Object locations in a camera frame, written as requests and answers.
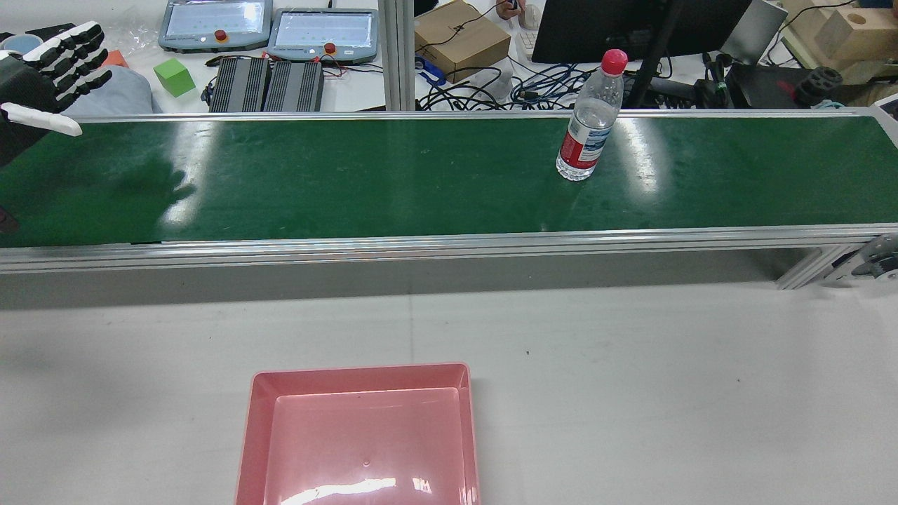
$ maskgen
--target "pink tray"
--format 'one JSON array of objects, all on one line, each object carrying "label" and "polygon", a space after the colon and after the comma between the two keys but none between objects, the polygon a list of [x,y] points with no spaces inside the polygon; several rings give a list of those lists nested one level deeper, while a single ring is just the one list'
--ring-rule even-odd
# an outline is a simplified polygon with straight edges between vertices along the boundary
[{"label": "pink tray", "polygon": [[480,503],[462,363],[252,380],[237,505]]}]

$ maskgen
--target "gray fabric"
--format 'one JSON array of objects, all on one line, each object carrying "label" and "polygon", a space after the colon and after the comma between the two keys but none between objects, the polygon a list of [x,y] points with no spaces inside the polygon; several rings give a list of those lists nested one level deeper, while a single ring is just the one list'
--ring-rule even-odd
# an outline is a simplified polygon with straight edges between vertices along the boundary
[{"label": "gray fabric", "polygon": [[78,98],[62,113],[69,117],[124,116],[162,112],[150,83],[130,68],[107,66],[112,78],[101,88]]}]

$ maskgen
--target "plastic bottle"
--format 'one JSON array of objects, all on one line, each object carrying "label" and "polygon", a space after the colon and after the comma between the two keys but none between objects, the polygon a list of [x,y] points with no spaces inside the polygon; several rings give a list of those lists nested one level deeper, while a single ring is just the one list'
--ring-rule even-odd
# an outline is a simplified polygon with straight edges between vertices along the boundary
[{"label": "plastic bottle", "polygon": [[565,179],[582,181],[593,174],[623,104],[623,74],[627,53],[611,49],[580,90],[568,134],[561,144],[555,167]]}]

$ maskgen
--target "red bottle cap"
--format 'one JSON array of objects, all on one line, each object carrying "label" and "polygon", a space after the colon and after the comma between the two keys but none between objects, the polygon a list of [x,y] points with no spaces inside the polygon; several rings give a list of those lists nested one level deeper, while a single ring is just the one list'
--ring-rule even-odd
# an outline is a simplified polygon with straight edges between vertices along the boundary
[{"label": "red bottle cap", "polygon": [[602,70],[608,75],[620,75],[627,67],[627,62],[627,53],[620,49],[608,49],[602,58]]}]

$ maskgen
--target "green cube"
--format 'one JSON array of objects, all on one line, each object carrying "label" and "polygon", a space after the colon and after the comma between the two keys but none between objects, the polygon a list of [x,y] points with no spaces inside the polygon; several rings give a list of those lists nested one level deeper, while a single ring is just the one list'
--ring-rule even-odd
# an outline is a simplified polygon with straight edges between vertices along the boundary
[{"label": "green cube", "polygon": [[181,96],[197,87],[196,84],[193,84],[190,72],[176,58],[154,66],[153,71],[156,73],[156,77],[159,77],[159,82],[163,84],[163,88],[171,93],[172,96]]}]

